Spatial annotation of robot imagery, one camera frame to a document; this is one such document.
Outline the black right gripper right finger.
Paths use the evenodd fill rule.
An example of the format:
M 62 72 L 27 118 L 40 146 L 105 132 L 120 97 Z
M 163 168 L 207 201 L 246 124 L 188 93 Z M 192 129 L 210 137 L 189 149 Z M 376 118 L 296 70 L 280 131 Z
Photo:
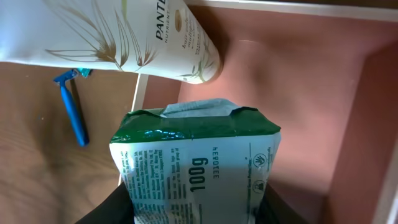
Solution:
M 255 224 L 308 224 L 269 184 L 254 216 Z

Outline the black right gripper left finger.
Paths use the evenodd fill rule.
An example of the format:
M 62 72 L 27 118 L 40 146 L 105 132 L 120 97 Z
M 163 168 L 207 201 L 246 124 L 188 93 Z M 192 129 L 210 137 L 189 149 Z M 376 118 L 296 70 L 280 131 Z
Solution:
M 76 224 L 134 224 L 134 208 L 125 183 Z

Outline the green white soap packet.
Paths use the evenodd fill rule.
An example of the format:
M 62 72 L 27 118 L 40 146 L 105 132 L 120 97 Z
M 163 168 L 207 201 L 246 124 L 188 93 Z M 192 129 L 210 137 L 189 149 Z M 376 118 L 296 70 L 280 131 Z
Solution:
M 254 223 L 280 140 L 259 110 L 212 99 L 130 112 L 109 148 L 135 223 Z

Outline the white shampoo tube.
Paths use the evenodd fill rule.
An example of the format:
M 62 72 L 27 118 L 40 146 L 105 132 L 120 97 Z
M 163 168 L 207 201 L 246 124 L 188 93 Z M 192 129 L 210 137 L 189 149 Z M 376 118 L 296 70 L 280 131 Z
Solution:
M 1 0 L 1 60 L 191 84 L 221 71 L 216 47 L 182 0 Z

